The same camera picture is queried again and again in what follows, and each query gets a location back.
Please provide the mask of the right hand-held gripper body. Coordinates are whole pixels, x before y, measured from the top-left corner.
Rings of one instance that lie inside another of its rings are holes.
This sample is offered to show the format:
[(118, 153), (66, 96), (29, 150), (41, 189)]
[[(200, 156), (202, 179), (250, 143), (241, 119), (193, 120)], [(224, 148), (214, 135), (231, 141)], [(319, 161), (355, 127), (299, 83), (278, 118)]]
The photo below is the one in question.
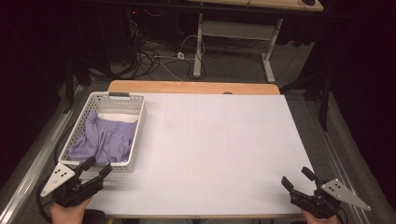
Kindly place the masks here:
[(341, 203), (351, 204), (365, 211), (371, 206), (348, 189), (338, 179), (314, 180), (317, 189), (313, 195), (307, 195), (289, 183), (290, 202), (317, 218), (330, 218), (341, 209)]

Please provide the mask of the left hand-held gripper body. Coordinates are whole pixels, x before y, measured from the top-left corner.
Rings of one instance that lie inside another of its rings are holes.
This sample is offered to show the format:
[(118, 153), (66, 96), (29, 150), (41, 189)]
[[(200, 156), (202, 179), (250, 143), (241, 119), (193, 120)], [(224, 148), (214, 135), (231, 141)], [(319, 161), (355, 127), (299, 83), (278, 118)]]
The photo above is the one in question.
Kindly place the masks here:
[(42, 189), (40, 196), (51, 195), (52, 199), (64, 208), (83, 203), (102, 190), (104, 185), (104, 171), (100, 171), (98, 176), (88, 182), (81, 183), (79, 181), (80, 175), (88, 169), (88, 165), (81, 164), (71, 169), (64, 164), (58, 163)]

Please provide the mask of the purple shorts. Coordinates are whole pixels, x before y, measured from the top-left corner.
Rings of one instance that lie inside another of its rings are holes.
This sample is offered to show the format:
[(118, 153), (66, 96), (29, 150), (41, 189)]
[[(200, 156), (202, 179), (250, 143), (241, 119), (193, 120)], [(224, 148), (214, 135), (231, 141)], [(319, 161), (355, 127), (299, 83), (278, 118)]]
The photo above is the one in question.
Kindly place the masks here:
[(127, 161), (131, 152), (137, 121), (101, 119), (92, 111), (85, 120), (85, 133), (67, 151), (72, 161), (95, 157), (97, 162)]

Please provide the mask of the white perforated plastic basket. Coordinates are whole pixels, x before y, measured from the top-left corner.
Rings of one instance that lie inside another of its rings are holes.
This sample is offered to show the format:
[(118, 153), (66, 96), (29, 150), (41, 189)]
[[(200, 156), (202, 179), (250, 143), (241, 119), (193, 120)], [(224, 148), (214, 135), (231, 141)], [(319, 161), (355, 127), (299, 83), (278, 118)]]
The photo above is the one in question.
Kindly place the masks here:
[(134, 169), (134, 161), (137, 156), (144, 126), (146, 99), (143, 95), (132, 94), (129, 92), (96, 91), (91, 93), (64, 145), (64, 149), (58, 158), (58, 162), (64, 165), (69, 165), (73, 168), (82, 163), (82, 161), (72, 161), (68, 156), (67, 149), (71, 145), (75, 144), (85, 133), (84, 123), (92, 111), (95, 111), (101, 119), (124, 122), (137, 121), (134, 141), (132, 143), (128, 160), (123, 162), (96, 162), (95, 165), (92, 166), (94, 171), (98, 171), (110, 163), (115, 172), (131, 172)]

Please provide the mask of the person's right hand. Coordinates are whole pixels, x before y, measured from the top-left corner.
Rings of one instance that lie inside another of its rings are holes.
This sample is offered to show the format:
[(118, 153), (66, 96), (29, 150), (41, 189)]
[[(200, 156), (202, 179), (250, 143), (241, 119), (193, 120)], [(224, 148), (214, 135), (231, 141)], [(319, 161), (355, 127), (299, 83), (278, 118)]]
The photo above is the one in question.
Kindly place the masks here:
[(307, 224), (341, 224), (337, 216), (318, 218), (305, 210), (302, 211), (302, 215), (304, 216)]

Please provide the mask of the person's left hand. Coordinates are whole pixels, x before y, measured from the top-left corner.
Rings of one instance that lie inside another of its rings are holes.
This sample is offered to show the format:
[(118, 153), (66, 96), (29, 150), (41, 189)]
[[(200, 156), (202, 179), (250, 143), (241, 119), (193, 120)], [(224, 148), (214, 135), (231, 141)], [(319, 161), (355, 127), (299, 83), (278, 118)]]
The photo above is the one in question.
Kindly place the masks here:
[(49, 209), (53, 224), (82, 224), (86, 207), (91, 202), (89, 198), (77, 206), (63, 207), (53, 203)]

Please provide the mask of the black metal stand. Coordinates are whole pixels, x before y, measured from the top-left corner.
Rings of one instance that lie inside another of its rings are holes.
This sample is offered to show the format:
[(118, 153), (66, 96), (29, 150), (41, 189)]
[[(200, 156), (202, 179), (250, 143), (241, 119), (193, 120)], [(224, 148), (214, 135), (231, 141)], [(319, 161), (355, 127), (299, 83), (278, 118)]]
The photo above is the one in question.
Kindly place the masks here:
[(74, 103), (74, 79), (83, 86), (91, 84), (88, 65), (81, 57), (70, 58), (65, 64), (65, 114), (70, 111)]
[(330, 98), (331, 79), (324, 72), (315, 72), (307, 77), (298, 78), (296, 81), (291, 82), (279, 89), (281, 93), (290, 90), (299, 89), (306, 86), (304, 98), (307, 101), (320, 100), (318, 121), (321, 128), (327, 132), (327, 115), (328, 103)]

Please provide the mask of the light wooden desk top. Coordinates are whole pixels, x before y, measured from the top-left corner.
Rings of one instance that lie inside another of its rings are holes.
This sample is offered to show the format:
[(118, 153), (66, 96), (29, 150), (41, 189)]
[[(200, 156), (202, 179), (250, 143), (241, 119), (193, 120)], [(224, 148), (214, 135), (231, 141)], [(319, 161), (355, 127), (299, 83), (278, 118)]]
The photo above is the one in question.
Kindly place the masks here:
[(313, 6), (303, 3), (303, 0), (188, 0), (198, 3), (223, 4), (242, 7), (269, 7), (277, 9), (307, 10), (320, 12), (324, 6), (316, 0)]

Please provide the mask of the metal floor rail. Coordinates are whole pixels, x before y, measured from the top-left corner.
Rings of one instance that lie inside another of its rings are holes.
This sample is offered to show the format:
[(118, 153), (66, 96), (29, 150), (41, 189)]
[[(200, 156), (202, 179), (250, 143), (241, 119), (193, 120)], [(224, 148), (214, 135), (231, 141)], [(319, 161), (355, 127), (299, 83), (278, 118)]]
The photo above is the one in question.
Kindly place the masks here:
[[(344, 183), (346, 187), (350, 189), (356, 196), (359, 196), (359, 193), (350, 180), (346, 167), (342, 163), (342, 157), (337, 152), (337, 149), (331, 137), (329, 136), (330, 131), (325, 131), (318, 121), (319, 113), (317, 111), (316, 104), (313, 102), (308, 102), (307, 106), (310, 115), (314, 118), (316, 128), (318, 129), (318, 132), (320, 133), (320, 136), (326, 145), (326, 154), (328, 156), (328, 160), (330, 161), (333, 174), (338, 177), (339, 180)], [(356, 224), (371, 224), (369, 218), (367, 217), (367, 212), (364, 209), (354, 205), (349, 205), (348, 209), (352, 215), (351, 219), (354, 220)]]
[(60, 105), (0, 190), (0, 224), (47, 224), (39, 214), (35, 193), (53, 168), (54, 153), (64, 142), (87, 92), (87, 86), (78, 86), (67, 112)]

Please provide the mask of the white metal desk frame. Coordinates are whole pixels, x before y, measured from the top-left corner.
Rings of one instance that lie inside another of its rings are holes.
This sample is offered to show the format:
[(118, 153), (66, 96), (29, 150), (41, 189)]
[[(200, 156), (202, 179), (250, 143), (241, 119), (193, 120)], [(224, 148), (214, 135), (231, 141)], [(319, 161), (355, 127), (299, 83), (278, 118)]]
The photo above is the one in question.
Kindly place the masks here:
[(198, 18), (197, 43), (194, 55), (193, 76), (200, 77), (203, 69), (202, 57), (204, 55), (204, 36), (230, 37), (249, 40), (261, 40), (268, 43), (266, 51), (261, 54), (262, 66), (269, 83), (276, 81), (270, 57), (276, 45), (276, 40), (282, 25), (282, 19), (276, 19), (273, 24), (248, 24), (228, 21), (205, 20), (204, 15)]

